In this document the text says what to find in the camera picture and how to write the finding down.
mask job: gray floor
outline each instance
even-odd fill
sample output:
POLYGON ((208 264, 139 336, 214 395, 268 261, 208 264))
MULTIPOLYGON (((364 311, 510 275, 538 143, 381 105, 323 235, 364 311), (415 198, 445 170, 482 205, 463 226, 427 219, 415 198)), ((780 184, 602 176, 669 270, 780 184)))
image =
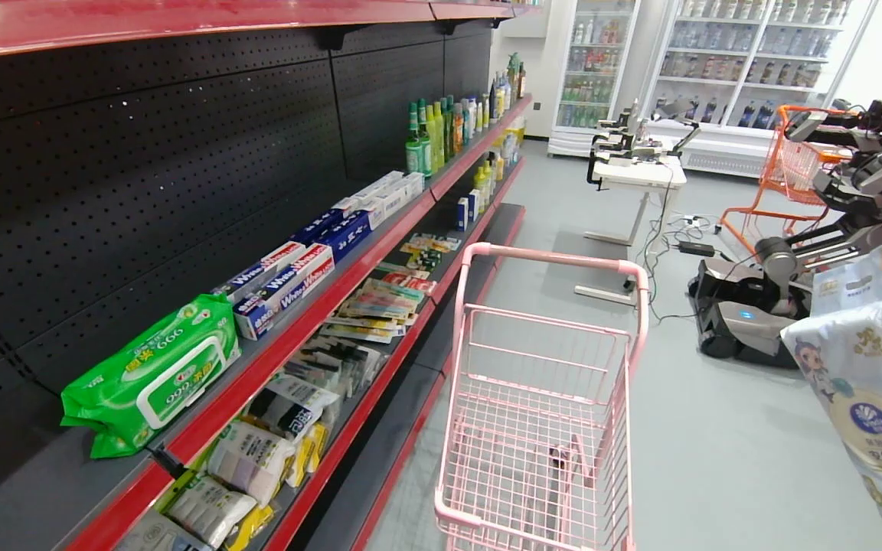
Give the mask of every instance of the gray floor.
MULTIPOLYGON (((584 230, 621 233, 638 198, 594 191, 585 164, 549 159, 526 142, 524 168, 505 201, 526 206, 517 246, 623 257, 626 251, 582 240, 584 230)), ((718 215, 745 205, 749 181, 692 172, 675 209, 718 215)), ((769 206, 784 207, 780 197, 769 206)), ((651 207, 648 219, 658 217, 651 207)), ((628 251, 641 250, 645 233, 628 251)), ((717 247, 720 238, 704 238, 717 247)), ((686 281, 697 257, 669 252, 655 270, 660 315, 687 314, 686 281)), ((627 307, 573 294, 573 286, 613 285, 588 269, 507 260, 486 303, 532 313, 632 327, 627 307)), ((431 502, 444 435, 447 393, 438 398, 407 460, 373 551, 437 551, 444 538, 431 502)), ((797 373, 701 356, 693 321, 652 322, 632 381, 632 496, 638 551, 882 551, 882 520, 811 390, 797 373)))

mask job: beverage cooler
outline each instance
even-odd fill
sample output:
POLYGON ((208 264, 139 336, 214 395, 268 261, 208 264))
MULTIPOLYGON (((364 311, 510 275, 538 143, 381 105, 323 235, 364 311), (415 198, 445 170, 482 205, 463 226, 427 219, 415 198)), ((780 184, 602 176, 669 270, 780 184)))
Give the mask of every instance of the beverage cooler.
MULTIPOLYGON (((643 114, 689 100, 683 165, 759 177, 781 105, 829 107, 878 0, 673 0, 643 114)), ((650 122, 675 141, 678 122, 650 122)))
POLYGON ((615 115, 617 87, 638 14, 636 0, 577 0, 548 153, 587 157, 598 119, 615 115))

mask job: wet wipes package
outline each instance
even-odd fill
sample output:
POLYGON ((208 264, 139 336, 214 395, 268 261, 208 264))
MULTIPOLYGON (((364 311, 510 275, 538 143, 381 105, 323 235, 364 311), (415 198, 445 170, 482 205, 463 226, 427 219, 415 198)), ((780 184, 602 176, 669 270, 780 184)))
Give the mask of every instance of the wet wipes package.
POLYGON ((258 293, 234 305, 234 320, 240 335, 252 341, 274 325, 277 315, 311 292, 335 268, 328 245, 309 245, 290 266, 264 285, 258 293))
POLYGON ((115 551, 213 551, 178 524, 149 509, 119 541, 115 551))
POLYGON ((882 245, 815 279, 822 302, 782 341, 882 516, 882 245))
POLYGON ((96 430, 92 458, 131 455, 239 356, 227 297, 199 295, 67 385, 60 425, 96 430))
POLYGON ((265 285, 284 266, 298 260, 305 252, 305 245, 298 240, 291 240, 274 249, 265 257, 249 266, 241 273, 237 273, 228 282, 211 290, 210 294, 223 295, 230 300, 231 304, 238 303, 244 297, 258 292, 260 286, 265 285))

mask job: diaper package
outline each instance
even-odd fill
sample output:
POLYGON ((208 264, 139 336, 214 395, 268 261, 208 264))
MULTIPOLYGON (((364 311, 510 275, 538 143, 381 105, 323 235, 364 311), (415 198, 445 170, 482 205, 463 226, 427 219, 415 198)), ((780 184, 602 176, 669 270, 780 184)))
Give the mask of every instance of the diaper package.
POLYGON ((94 459, 131 455, 239 356, 227 297, 199 295, 67 385, 60 424, 96 430, 94 459))
POLYGON ((247 422, 231 421, 217 440, 207 471, 265 506, 281 484, 291 442, 247 422))
POLYGON ((119 541, 115 551, 213 551, 176 523, 149 509, 119 541))
POLYGON ((813 286, 812 316, 782 339, 882 516, 882 247, 813 286))
POLYGON ((167 514, 216 549, 255 507, 256 501, 251 496, 228 491, 209 474, 199 474, 172 503, 167 514))

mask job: shopping cart handle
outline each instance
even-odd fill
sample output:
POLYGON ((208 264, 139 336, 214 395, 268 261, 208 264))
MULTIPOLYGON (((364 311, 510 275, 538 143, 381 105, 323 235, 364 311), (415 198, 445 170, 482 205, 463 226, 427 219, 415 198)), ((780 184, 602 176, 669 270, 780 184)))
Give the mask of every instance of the shopping cart handle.
POLYGON ((640 265, 626 260, 613 260, 609 258, 594 258, 578 255, 567 255, 550 251, 537 251, 534 249, 521 249, 517 247, 505 247, 492 243, 473 243, 465 249, 462 257, 462 266, 472 264, 475 255, 505 256, 522 258, 538 262, 552 262, 552 264, 567 264, 571 266, 585 266, 586 268, 611 269, 614 272, 624 273, 626 276, 634 276, 637 289, 648 290, 648 275, 640 265))

